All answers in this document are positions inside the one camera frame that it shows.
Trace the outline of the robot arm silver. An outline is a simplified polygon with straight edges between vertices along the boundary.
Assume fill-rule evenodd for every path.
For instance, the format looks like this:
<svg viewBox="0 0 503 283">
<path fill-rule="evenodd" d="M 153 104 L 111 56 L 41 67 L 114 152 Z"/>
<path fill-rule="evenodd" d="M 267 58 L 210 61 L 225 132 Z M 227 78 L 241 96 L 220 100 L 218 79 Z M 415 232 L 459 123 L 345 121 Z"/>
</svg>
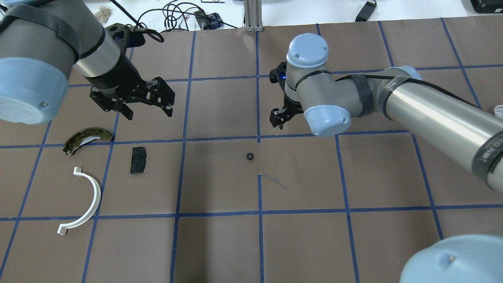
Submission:
<svg viewBox="0 0 503 283">
<path fill-rule="evenodd" d="M 284 93 L 270 122 L 281 128 L 303 114 L 313 135 L 347 131 L 353 118 L 379 112 L 502 192 L 502 121 L 434 84 L 415 68 L 391 67 L 334 79 L 327 69 L 328 43 L 304 33 L 289 44 L 286 61 L 269 73 Z M 423 249 L 405 264 L 402 283 L 501 283 L 502 233 L 449 237 Z"/>
<path fill-rule="evenodd" d="M 57 115 L 76 70 L 92 86 L 90 98 L 103 111 L 132 120 L 129 103 L 159 107 L 172 116 L 174 91 L 161 77 L 146 82 L 126 56 L 144 45 L 145 27 L 103 27 L 82 0 L 2 0 L 1 120 L 43 124 Z"/>
</svg>

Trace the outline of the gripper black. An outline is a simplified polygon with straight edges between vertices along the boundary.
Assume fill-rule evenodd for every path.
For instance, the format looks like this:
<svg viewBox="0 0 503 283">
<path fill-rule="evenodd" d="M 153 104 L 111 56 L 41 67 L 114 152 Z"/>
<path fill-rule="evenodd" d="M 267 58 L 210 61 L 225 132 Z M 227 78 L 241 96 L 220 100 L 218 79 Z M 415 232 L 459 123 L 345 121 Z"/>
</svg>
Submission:
<svg viewBox="0 0 503 283">
<path fill-rule="evenodd" d="M 287 96 L 285 90 L 285 87 L 288 86 L 286 84 L 286 71 L 287 63 L 281 62 L 275 69 L 272 69 L 269 72 L 270 83 L 279 84 L 283 92 L 283 107 L 273 108 L 269 118 L 271 125 L 273 127 L 275 126 L 275 128 L 279 128 L 280 130 L 282 130 L 284 128 L 284 124 L 290 121 L 295 115 L 304 113 L 300 102 Z"/>
<path fill-rule="evenodd" d="M 90 98 L 106 112 L 115 111 L 127 120 L 134 113 L 129 103 L 143 103 L 162 109 L 170 118 L 175 92 L 161 78 L 145 81 L 126 55 L 128 48 L 145 44 L 144 35 L 164 42 L 161 34 L 148 28 L 113 24 L 105 27 L 95 49 L 81 59 L 81 75 L 93 86 Z"/>
</svg>

